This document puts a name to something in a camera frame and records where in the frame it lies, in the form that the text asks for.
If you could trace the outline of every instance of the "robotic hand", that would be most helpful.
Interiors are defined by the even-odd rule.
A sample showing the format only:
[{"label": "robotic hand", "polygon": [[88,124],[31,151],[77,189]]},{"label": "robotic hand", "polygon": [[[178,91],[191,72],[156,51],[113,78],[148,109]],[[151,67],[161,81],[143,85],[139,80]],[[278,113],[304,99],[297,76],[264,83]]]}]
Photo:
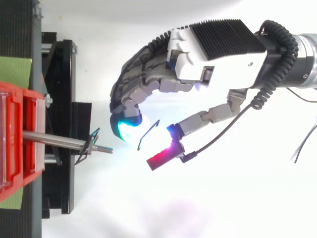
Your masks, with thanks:
[{"label": "robotic hand", "polygon": [[[292,35],[269,20],[255,34],[241,20],[207,21],[164,33],[123,66],[111,91],[112,131],[123,138],[122,125],[139,126],[138,104],[154,90],[189,92],[194,85],[216,87],[223,80],[229,90],[227,102],[169,126],[171,144],[147,160],[152,170],[175,157],[183,163],[193,159],[249,108],[260,110],[277,87],[317,88],[317,34]],[[259,93],[241,110],[248,89],[257,88]],[[233,117],[214,140],[184,155],[184,136]]]}]

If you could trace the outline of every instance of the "coiled cable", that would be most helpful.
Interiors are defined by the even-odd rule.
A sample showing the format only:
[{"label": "coiled cable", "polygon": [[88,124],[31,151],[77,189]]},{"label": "coiled cable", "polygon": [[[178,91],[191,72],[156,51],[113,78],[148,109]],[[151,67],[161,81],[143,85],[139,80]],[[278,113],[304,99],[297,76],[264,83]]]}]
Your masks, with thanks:
[{"label": "coiled cable", "polygon": [[281,61],[277,65],[276,72],[264,84],[264,86],[251,101],[252,108],[256,110],[260,110],[264,106],[264,104],[270,98],[270,95],[272,95],[279,84],[285,80],[286,75],[292,69],[298,56],[296,40],[292,34],[285,29],[285,27],[278,24],[277,22],[266,20],[260,27],[258,34],[260,35],[262,31],[283,45],[286,48],[286,53],[282,56]]}]

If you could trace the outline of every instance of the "wire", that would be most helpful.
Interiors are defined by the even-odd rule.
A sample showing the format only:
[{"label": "wire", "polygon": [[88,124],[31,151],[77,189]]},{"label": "wire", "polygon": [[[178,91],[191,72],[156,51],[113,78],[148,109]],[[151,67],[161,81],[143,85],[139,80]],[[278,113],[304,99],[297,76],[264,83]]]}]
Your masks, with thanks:
[{"label": "wire", "polygon": [[212,144],[214,144],[217,140],[219,140],[236,122],[237,120],[248,110],[251,108],[251,104],[249,104],[245,109],[243,109],[233,120],[232,122],[218,135],[216,136],[211,142],[209,142],[207,145],[199,149],[196,153],[199,154],[206,150],[208,147],[210,147]]},{"label": "wire", "polygon": [[185,155],[182,158],[182,162],[186,163],[187,161],[195,158],[199,153],[203,152],[204,150],[206,150],[208,147],[210,147],[211,145],[213,145],[216,141],[218,141],[236,122],[237,120],[248,110],[252,107],[251,104],[249,104],[248,106],[245,107],[245,109],[243,109],[233,120],[232,122],[218,135],[216,136],[211,142],[209,142],[208,144],[206,144],[204,147],[200,148],[198,151],[194,151],[188,155]]},{"label": "wire", "polygon": [[301,151],[302,151],[302,149],[303,149],[303,147],[304,147],[306,141],[308,140],[308,138],[310,137],[310,135],[312,134],[312,132],[313,132],[316,128],[317,128],[317,124],[311,129],[311,131],[307,134],[307,136],[306,136],[305,139],[303,140],[303,142],[302,142],[302,144],[301,144],[301,146],[300,146],[300,148],[299,148],[299,150],[298,150],[298,153],[297,153],[297,156],[296,156],[296,160],[295,160],[294,163],[297,162],[298,157],[299,157],[299,154],[301,153]]},{"label": "wire", "polygon": [[290,91],[292,94],[294,94],[296,97],[302,99],[303,101],[307,102],[307,103],[317,103],[317,101],[310,101],[310,100],[307,100],[305,98],[302,98],[301,96],[299,96],[297,93],[295,93],[292,89],[290,88],[286,88],[288,91]]},{"label": "wire", "polygon": [[261,25],[258,34],[261,35],[262,31],[268,34],[273,40],[285,46],[286,53],[277,64],[276,71],[268,79],[268,81],[265,82],[264,86],[251,101],[252,107],[256,110],[262,109],[276,88],[285,80],[298,56],[298,46],[296,40],[293,35],[285,29],[285,27],[274,21],[266,20]]},{"label": "wire", "polygon": [[122,82],[124,74],[129,71],[129,67],[134,63],[134,61],[146,50],[148,49],[148,46],[144,46],[142,49],[140,49],[129,61],[129,63],[126,65],[126,67],[122,70],[118,81],[115,83],[114,89],[113,89],[113,94],[111,97],[111,103],[110,103],[110,109],[113,111],[115,109],[115,97],[119,88],[120,83]]}]

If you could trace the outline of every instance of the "cylindrical motor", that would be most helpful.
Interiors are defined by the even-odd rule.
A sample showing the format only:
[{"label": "cylindrical motor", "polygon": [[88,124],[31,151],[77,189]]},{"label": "cylindrical motor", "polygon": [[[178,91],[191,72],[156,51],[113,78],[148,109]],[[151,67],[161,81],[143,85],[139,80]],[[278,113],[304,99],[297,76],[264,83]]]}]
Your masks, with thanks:
[{"label": "cylindrical motor", "polygon": [[317,34],[294,36],[298,44],[298,58],[295,64],[305,60],[303,83],[298,88],[317,88]]},{"label": "cylindrical motor", "polygon": [[[285,48],[270,36],[256,35],[265,46],[267,57],[253,88],[262,88],[276,71]],[[298,44],[298,57],[286,78],[278,87],[317,88],[317,34],[294,35]]]}]

